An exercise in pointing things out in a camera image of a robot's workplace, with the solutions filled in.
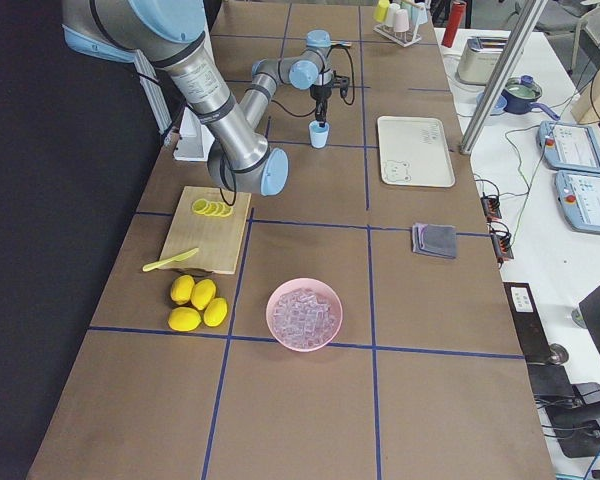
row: folded cloth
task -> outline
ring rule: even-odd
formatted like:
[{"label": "folded cloth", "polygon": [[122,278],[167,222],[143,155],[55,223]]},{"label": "folded cloth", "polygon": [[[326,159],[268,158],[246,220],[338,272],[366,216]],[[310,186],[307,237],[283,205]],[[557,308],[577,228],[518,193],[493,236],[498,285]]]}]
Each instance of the folded cloth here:
[{"label": "folded cloth", "polygon": [[422,255],[456,258],[458,245],[456,227],[415,223],[411,230],[413,251]]}]

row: toaster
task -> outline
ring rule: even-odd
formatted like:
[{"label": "toaster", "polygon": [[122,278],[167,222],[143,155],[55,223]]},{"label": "toaster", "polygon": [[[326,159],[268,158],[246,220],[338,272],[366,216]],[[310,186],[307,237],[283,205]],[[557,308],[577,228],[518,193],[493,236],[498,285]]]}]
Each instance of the toaster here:
[{"label": "toaster", "polygon": [[506,37],[469,37],[458,64],[458,79],[486,85],[506,43]]}]

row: wooden cutting board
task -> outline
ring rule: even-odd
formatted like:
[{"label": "wooden cutting board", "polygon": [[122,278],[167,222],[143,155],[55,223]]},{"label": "wooden cutting board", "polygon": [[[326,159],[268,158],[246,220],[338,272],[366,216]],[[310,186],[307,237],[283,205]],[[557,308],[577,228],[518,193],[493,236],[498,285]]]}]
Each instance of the wooden cutting board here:
[{"label": "wooden cutting board", "polygon": [[[233,198],[232,193],[228,195],[228,199]],[[233,213],[225,218],[193,213],[191,206],[199,198],[222,202],[217,188],[184,187],[160,253],[160,260],[194,247],[198,247],[200,251],[187,260],[169,263],[161,268],[199,268],[215,273],[234,274],[251,194],[238,193]]]}]

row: yellow knife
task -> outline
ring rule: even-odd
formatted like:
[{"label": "yellow knife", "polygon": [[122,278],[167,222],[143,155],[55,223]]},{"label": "yellow knife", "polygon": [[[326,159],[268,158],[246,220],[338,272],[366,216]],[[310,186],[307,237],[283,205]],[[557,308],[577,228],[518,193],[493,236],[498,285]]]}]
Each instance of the yellow knife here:
[{"label": "yellow knife", "polygon": [[147,263],[144,267],[142,267],[143,272],[150,272],[151,270],[155,270],[156,268],[160,268],[163,265],[171,262],[182,262],[187,258],[193,257],[200,250],[198,247],[192,248],[191,250],[187,250],[186,252],[179,253],[178,255],[174,255],[173,257],[165,258],[164,260],[158,260],[157,262]]}]

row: pink bowl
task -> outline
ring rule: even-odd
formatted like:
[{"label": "pink bowl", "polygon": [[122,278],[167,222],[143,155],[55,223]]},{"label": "pink bowl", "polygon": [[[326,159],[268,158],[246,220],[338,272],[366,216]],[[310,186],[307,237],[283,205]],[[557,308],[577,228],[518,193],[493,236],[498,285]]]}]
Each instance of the pink bowl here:
[{"label": "pink bowl", "polygon": [[[313,292],[316,293],[316,295],[319,295],[329,301],[329,304],[330,304],[329,312],[331,314],[333,314],[333,316],[335,316],[336,326],[333,329],[333,334],[331,334],[327,340],[320,342],[320,344],[314,345],[311,347],[298,348],[298,347],[295,347],[295,346],[289,344],[288,342],[285,342],[283,338],[280,338],[279,335],[277,335],[274,332],[273,311],[274,311],[276,304],[280,300],[280,297],[282,297],[283,295],[285,295],[287,293],[291,293],[294,290],[303,289],[303,288],[312,290]],[[327,345],[338,334],[338,331],[340,330],[340,326],[342,325],[342,303],[340,303],[340,299],[338,298],[338,295],[336,294],[336,292],[334,292],[333,289],[329,285],[322,283],[320,280],[315,280],[313,278],[295,278],[293,280],[289,280],[288,282],[283,283],[271,294],[271,297],[269,297],[269,301],[267,302],[266,316],[267,316],[267,326],[269,327],[269,331],[271,332],[273,337],[276,340],[278,340],[278,342],[280,342],[285,347],[287,347],[291,350],[294,350],[296,352],[312,352],[314,350],[318,350],[319,348],[322,348],[325,345]]]}]

